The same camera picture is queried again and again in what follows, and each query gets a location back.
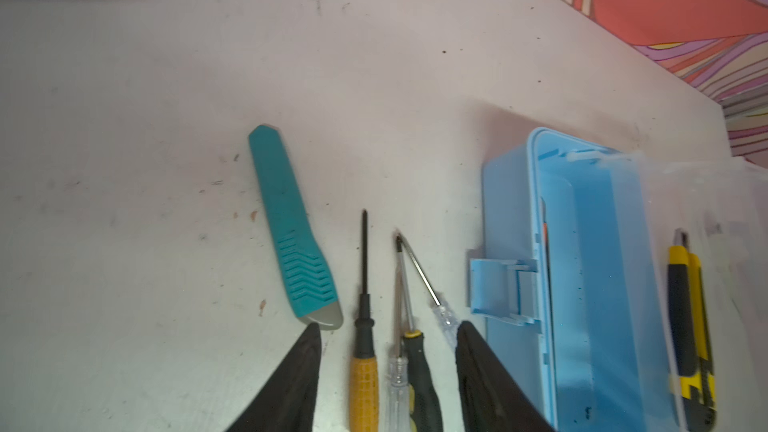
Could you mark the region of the light blue plastic toolbox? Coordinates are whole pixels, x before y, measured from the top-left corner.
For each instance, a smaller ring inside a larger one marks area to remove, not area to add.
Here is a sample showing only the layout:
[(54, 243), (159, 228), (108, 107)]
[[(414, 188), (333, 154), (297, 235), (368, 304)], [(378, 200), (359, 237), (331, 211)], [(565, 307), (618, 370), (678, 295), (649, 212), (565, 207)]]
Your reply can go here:
[(484, 165), (485, 255), (470, 265), (470, 308), (553, 428), (677, 431), (647, 229), (621, 222), (600, 165), (616, 154), (539, 128)]

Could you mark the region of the clear handled screwdriver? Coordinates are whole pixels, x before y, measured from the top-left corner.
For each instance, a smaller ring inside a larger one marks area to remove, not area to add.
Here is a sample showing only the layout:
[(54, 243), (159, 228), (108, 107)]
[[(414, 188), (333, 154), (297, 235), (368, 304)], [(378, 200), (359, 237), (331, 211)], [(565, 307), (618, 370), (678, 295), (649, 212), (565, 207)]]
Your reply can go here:
[(418, 259), (405, 236), (398, 232), (396, 234), (396, 240), (400, 244), (401, 249), (409, 257), (432, 300), (431, 310), (436, 317), (440, 330), (445, 337), (446, 343), (452, 350), (455, 350), (458, 344), (458, 329), (460, 326), (460, 320), (456, 316), (448, 301), (444, 299), (432, 286), (432, 283), (429, 280), (426, 271), (421, 264), (421, 261)]

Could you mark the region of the yellow handled screwdriver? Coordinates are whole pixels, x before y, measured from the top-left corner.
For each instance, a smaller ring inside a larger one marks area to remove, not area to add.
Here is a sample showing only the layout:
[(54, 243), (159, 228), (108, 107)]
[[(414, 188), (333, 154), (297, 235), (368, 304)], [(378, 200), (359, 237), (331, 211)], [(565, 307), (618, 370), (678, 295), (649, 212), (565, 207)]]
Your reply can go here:
[(375, 354), (368, 274), (368, 212), (361, 214), (361, 285), (350, 365), (349, 427), (373, 432), (379, 426), (378, 362)]

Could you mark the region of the black yellow screwdriver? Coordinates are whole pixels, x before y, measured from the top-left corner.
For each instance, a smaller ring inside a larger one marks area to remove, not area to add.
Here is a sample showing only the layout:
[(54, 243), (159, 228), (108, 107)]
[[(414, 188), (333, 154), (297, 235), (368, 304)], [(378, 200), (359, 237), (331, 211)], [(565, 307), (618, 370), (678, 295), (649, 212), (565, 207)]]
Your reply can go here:
[(395, 238), (395, 247), (406, 320), (406, 328), (402, 334), (402, 344), (408, 359), (411, 430), (419, 432), (443, 431), (441, 406), (424, 352), (425, 337), (422, 331), (416, 327), (414, 321), (405, 270), (405, 246), (400, 235), (397, 235)]

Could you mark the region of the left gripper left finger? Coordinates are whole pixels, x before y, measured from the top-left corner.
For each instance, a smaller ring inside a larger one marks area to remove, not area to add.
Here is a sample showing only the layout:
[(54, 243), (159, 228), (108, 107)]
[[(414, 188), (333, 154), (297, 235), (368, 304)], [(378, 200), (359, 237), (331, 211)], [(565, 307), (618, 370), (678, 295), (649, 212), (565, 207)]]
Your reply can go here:
[(311, 431), (321, 357), (320, 328), (312, 323), (227, 431)]

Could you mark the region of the clear toolbox lid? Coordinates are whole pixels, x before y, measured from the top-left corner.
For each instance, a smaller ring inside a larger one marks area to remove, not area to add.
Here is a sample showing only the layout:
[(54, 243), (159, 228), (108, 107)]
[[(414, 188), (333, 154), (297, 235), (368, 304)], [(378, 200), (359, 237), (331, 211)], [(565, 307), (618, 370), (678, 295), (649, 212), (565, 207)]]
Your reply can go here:
[(741, 158), (604, 157), (622, 223), (641, 219), (677, 431), (767, 427), (767, 172)]

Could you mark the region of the yellow black utility knife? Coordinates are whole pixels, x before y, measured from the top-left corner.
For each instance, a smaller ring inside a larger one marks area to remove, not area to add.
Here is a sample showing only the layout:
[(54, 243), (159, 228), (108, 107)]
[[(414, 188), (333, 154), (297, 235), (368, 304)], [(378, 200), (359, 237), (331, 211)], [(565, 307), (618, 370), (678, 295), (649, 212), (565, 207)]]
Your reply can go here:
[(668, 249), (667, 304), (687, 429), (711, 431), (716, 387), (702, 263), (682, 228)]

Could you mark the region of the teal utility knife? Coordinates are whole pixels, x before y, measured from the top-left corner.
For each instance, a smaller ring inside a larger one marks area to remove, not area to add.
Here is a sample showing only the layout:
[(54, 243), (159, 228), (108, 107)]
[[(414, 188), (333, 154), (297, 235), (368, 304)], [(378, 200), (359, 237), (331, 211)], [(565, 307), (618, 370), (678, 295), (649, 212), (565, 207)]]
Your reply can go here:
[(319, 247), (280, 132), (266, 124), (248, 136), (277, 264), (294, 315), (336, 330), (344, 323), (331, 269)]

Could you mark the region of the orange handled hex key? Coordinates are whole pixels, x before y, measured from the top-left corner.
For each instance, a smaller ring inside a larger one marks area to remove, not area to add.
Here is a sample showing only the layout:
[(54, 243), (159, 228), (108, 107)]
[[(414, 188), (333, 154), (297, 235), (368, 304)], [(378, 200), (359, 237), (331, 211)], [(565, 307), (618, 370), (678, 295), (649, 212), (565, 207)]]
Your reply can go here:
[(548, 226), (548, 223), (546, 221), (544, 221), (543, 225), (542, 225), (542, 235), (543, 235), (543, 243), (544, 243), (545, 254), (549, 255), (549, 250), (550, 250), (550, 246), (549, 246), (549, 226)]

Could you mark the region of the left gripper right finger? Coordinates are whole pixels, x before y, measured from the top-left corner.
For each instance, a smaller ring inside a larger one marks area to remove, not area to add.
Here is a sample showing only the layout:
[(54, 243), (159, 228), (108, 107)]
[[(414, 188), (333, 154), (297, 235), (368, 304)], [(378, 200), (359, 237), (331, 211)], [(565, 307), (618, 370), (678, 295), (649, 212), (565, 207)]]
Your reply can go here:
[(465, 430), (554, 431), (468, 321), (458, 328), (455, 356)]

